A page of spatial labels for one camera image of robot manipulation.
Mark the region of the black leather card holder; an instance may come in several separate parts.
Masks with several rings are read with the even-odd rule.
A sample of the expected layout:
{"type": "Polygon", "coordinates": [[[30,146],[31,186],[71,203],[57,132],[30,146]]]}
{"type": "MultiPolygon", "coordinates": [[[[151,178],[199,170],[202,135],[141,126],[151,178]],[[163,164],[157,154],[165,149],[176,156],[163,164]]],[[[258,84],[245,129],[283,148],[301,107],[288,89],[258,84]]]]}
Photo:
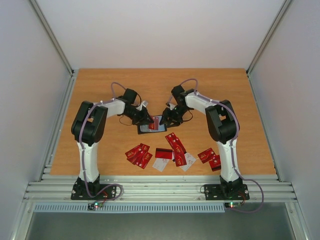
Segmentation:
{"type": "Polygon", "coordinates": [[[137,133],[139,135],[142,135],[142,134],[151,134],[151,133],[161,133],[161,132],[167,131],[166,125],[160,124],[160,121],[162,120],[161,115],[152,116],[152,120],[153,120],[153,123],[139,125],[137,127],[137,133]]]}

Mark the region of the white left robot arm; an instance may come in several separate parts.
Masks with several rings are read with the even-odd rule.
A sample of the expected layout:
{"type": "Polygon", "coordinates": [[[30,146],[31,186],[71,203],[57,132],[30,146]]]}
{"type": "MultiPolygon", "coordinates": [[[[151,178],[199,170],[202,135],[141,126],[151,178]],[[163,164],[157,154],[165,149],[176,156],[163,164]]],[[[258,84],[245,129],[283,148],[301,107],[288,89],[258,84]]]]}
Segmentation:
{"type": "Polygon", "coordinates": [[[120,197],[117,183],[100,184],[98,170],[98,146],[103,137],[106,121],[113,116],[126,116],[132,124],[148,125],[153,122],[147,110],[148,102],[142,100],[133,89],[108,101],[83,101],[71,126],[71,134],[77,143],[80,172],[72,187],[72,200],[115,200],[120,197]]]}

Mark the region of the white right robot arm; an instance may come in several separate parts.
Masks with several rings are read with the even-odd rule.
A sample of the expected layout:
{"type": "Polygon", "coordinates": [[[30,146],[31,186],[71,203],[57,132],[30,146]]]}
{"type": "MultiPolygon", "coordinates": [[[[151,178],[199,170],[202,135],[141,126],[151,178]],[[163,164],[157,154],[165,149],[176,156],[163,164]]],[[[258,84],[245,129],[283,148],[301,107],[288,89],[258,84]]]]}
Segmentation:
{"type": "Polygon", "coordinates": [[[237,163],[236,143],[239,123],[228,100],[218,101],[208,98],[195,89],[185,90],[181,85],[171,90],[176,105],[167,103],[160,124],[167,128],[183,123],[183,116],[190,110],[197,110],[206,116],[210,137],[217,143],[221,162],[220,193],[224,199],[234,197],[243,181],[237,163]]]}

